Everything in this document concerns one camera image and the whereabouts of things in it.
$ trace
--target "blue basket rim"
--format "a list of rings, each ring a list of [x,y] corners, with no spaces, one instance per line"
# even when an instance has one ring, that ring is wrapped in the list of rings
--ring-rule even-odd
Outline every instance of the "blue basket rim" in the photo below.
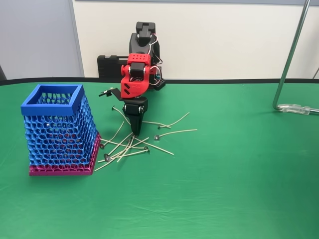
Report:
[[[62,91],[66,89],[74,88],[73,92],[56,92],[71,93],[72,97],[68,105],[60,104],[30,104],[29,102],[39,97],[42,93],[42,87],[58,87]],[[23,116],[72,116],[75,114],[78,106],[81,103],[81,99],[84,96],[83,85],[81,84],[38,84],[31,94],[25,99],[21,105],[21,113]]]

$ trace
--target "green mat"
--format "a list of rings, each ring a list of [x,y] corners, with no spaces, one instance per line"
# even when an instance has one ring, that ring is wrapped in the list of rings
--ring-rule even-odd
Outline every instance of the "green mat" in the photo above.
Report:
[[[0,87],[0,239],[319,238],[319,116],[274,111],[277,84],[147,92],[144,120],[169,124],[190,112],[172,129],[143,125],[139,138],[174,156],[150,148],[92,176],[29,177],[20,105],[36,85]],[[98,94],[119,84],[83,85],[99,133],[111,138],[123,121],[111,107],[123,103]],[[280,103],[318,108],[318,92],[287,84]],[[129,132],[125,123],[115,142]]]

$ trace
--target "pink basket base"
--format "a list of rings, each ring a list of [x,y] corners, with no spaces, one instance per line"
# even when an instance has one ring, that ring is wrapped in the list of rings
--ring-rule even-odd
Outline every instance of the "pink basket base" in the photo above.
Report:
[[[98,155],[99,145],[101,142],[101,136],[97,134],[94,141],[94,148],[91,155],[90,163],[85,164],[71,164],[71,165],[40,165],[30,166],[29,176],[85,176],[92,175],[93,169]]]

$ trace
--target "mesh basket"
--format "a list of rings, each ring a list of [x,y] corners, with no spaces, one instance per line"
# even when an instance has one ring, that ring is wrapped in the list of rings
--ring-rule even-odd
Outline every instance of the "mesh basket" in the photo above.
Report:
[[[90,175],[100,136],[82,85],[39,84],[21,106],[30,175]]]

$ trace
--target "blue hexagonal mesh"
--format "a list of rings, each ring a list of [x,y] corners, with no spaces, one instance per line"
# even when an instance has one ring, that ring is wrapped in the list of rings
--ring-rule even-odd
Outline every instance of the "blue hexagonal mesh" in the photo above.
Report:
[[[72,94],[42,93],[37,104],[69,104]],[[24,116],[30,165],[88,164],[97,130],[85,95],[72,116]]]

